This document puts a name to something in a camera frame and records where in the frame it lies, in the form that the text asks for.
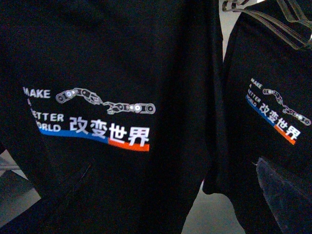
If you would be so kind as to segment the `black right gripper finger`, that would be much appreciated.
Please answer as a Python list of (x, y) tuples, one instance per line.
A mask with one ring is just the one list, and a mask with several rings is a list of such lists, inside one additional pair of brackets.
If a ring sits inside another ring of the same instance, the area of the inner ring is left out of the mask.
[(256, 163), (263, 196), (284, 234), (312, 232), (312, 177), (300, 177), (260, 157)]

